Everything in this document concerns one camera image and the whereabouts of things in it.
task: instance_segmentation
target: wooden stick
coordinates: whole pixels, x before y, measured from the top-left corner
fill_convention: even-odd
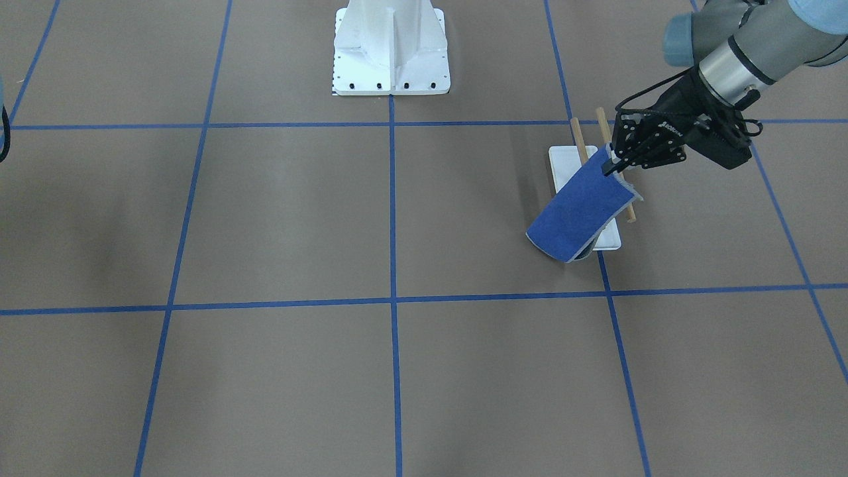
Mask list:
[[[598,108],[595,111],[598,116],[598,125],[600,126],[600,136],[604,139],[604,143],[612,142],[612,132],[610,131],[610,123],[606,122],[606,113],[603,108]],[[633,210],[633,204],[628,205],[628,223],[636,222],[636,211]]]
[[[577,146],[577,154],[580,155],[580,164],[589,162],[589,155],[586,154],[586,142],[583,141],[583,131],[580,130],[580,121],[577,118],[572,118],[572,133],[574,133],[574,145]]]

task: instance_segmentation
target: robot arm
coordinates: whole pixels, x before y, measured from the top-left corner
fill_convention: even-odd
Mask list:
[[[616,107],[605,175],[681,162],[685,145],[727,169],[744,164],[762,125],[742,111],[795,68],[848,56],[848,0],[708,0],[672,20],[665,50],[669,64],[691,67]],[[653,106],[625,108],[672,81]]]

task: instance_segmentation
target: folded cloth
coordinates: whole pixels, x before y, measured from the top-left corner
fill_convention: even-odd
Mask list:
[[[600,148],[556,193],[527,230],[533,245],[566,263],[585,258],[606,224],[642,199],[618,172],[604,176],[610,154],[609,144]]]

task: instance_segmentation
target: black strap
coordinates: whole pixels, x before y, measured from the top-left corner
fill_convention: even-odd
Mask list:
[[[6,107],[3,106],[3,152],[0,152],[0,162],[3,162],[8,155],[8,150],[12,146],[12,127],[8,122]]]

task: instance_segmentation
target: white stand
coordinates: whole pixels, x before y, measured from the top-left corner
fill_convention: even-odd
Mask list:
[[[444,94],[450,89],[444,13],[430,0],[350,0],[336,12],[332,91]]]
[[[598,148],[595,146],[586,146],[586,154],[589,157],[592,157],[592,154],[596,152],[598,152]],[[560,192],[568,179],[571,179],[580,169],[580,155],[577,153],[577,146],[554,146],[548,149],[548,156],[550,157],[550,170],[554,173],[554,187],[556,192]],[[618,233],[616,219],[612,219],[601,231],[593,250],[618,250],[621,247],[622,236]]]

